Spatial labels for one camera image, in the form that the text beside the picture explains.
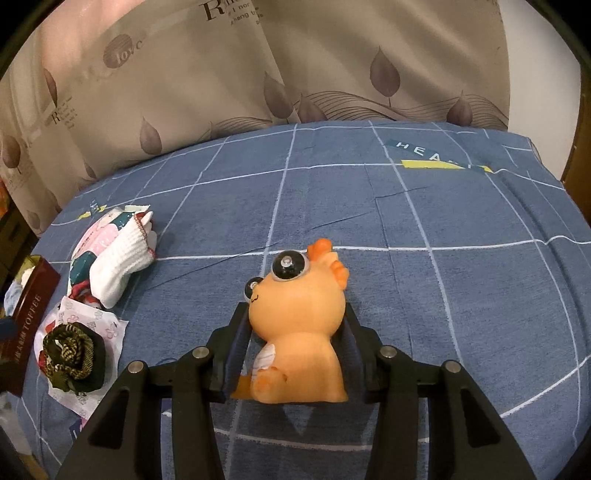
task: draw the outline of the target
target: curtain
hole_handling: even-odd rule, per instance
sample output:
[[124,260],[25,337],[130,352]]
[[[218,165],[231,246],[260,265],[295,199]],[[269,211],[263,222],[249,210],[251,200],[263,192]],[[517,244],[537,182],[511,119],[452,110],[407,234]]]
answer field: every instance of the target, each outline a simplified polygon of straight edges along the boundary
[[506,129],[495,0],[66,0],[0,81],[0,176],[37,234],[115,170],[293,122]]

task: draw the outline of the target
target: toy eye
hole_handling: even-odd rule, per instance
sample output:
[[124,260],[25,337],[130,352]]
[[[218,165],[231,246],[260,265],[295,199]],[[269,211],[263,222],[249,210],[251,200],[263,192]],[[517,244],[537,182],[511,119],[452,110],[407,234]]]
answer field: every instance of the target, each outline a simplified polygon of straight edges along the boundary
[[262,282],[261,277],[253,277],[249,281],[246,282],[246,285],[244,285],[244,298],[246,300],[251,299],[252,291],[260,282]]
[[276,280],[293,280],[308,269],[308,259],[295,250],[285,250],[273,260],[273,276]]

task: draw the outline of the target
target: bed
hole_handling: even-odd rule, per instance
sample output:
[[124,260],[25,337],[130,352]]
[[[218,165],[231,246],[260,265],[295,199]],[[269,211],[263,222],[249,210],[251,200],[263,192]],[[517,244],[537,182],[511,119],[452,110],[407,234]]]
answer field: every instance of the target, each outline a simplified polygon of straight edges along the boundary
[[[360,322],[419,361],[461,361],[539,479],[558,474],[589,428],[591,229],[527,138],[446,123],[322,122],[155,158],[88,187],[43,235],[34,252],[62,274],[51,305],[97,218],[78,220],[92,204],[151,205],[158,232],[158,260],[113,310],[129,320],[119,372],[205,343],[274,254],[325,236],[350,269],[346,297]],[[47,395],[33,357],[14,401],[54,476],[80,419]],[[227,478],[363,478],[373,406],[212,409]],[[424,405],[421,416],[426,478]],[[170,436],[164,402],[167,479]]]

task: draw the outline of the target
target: white wall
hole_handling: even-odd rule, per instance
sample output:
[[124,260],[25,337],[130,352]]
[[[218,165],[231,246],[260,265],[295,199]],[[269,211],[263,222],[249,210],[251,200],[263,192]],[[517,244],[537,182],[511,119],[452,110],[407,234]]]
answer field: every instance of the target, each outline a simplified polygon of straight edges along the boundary
[[560,179],[579,117],[579,62],[527,1],[498,4],[509,51],[509,131],[530,137],[542,163]]

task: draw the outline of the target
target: black plastic frame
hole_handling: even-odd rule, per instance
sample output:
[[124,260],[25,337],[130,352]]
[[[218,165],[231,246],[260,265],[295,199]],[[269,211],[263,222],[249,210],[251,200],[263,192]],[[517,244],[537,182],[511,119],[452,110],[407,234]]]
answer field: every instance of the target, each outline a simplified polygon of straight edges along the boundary
[[[57,480],[161,480],[160,407],[172,398],[176,478],[223,480],[210,402],[224,403],[240,375],[252,330],[248,303],[206,347],[178,361],[123,371],[64,460]],[[492,404],[455,361],[422,364],[362,327],[350,304],[333,339],[349,388],[379,403],[366,480],[414,480],[419,398],[429,406],[429,480],[535,480]]]

